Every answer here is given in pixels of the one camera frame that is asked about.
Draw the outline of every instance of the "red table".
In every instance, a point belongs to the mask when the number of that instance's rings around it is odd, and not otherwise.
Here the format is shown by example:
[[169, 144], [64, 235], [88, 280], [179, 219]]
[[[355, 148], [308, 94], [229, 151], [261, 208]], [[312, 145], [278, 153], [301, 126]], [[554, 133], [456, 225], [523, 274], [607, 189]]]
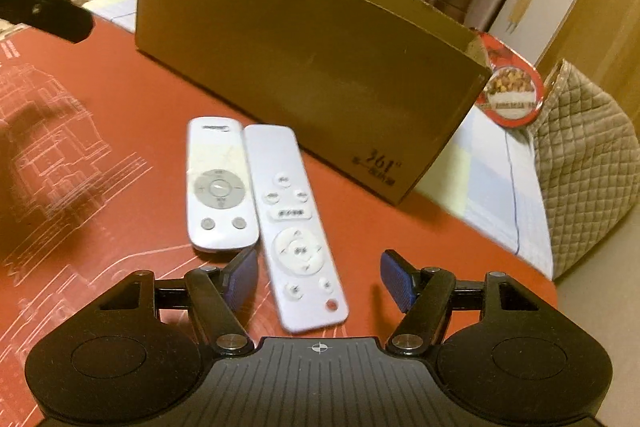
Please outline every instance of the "red table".
[[[39, 418], [25, 357], [84, 304], [136, 269], [181, 277], [228, 261], [196, 253], [187, 238], [186, 125], [202, 115], [251, 120], [139, 54], [132, 35], [105, 22], [76, 45], [25, 30], [0, 48], [2, 427]], [[551, 281], [422, 196], [394, 208], [309, 155], [305, 165], [351, 310], [344, 325], [312, 335], [386, 339], [401, 318], [380, 283], [386, 248], [459, 279], [505, 271], [556, 304]], [[241, 312], [254, 340], [284, 334], [260, 268]], [[476, 319], [454, 314], [450, 331]]]

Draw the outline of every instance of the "white remote control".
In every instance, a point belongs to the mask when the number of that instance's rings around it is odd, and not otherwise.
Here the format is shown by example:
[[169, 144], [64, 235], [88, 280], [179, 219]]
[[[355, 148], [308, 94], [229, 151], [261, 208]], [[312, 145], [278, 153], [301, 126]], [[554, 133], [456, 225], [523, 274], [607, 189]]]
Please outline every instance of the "white remote control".
[[202, 251], [239, 250], [258, 241], [242, 126], [203, 116], [187, 131], [187, 229]]
[[349, 314], [296, 136], [249, 125], [244, 142], [280, 322], [290, 333], [343, 322]]

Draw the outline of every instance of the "remote control with gray buttons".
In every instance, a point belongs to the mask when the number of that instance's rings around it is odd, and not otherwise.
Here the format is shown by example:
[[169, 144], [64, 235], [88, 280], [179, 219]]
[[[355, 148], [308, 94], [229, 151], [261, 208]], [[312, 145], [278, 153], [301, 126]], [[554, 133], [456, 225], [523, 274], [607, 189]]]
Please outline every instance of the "remote control with gray buttons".
[[256, 124], [244, 129], [244, 142], [280, 323], [301, 333], [343, 322], [349, 309], [296, 136]]
[[242, 126], [202, 116], [187, 132], [187, 229], [202, 251], [240, 250], [258, 241]]

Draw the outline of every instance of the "gray circular directional pad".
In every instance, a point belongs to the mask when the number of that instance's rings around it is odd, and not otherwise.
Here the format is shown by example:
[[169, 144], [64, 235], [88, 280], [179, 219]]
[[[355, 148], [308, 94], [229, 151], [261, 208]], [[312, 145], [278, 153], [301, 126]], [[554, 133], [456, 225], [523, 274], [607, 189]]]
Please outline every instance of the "gray circular directional pad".
[[203, 172], [193, 182], [200, 203], [211, 208], [233, 208], [244, 199], [244, 184], [233, 172], [217, 169]]

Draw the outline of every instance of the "beige quilted chair cover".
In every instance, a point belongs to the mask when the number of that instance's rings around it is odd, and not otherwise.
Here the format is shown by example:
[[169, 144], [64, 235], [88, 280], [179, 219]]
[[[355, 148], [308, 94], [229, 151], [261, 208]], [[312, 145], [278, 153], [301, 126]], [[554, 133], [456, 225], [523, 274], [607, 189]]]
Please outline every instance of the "beige quilted chair cover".
[[640, 147], [618, 104], [574, 65], [561, 61], [548, 80], [555, 84], [529, 130], [558, 277], [636, 202]]

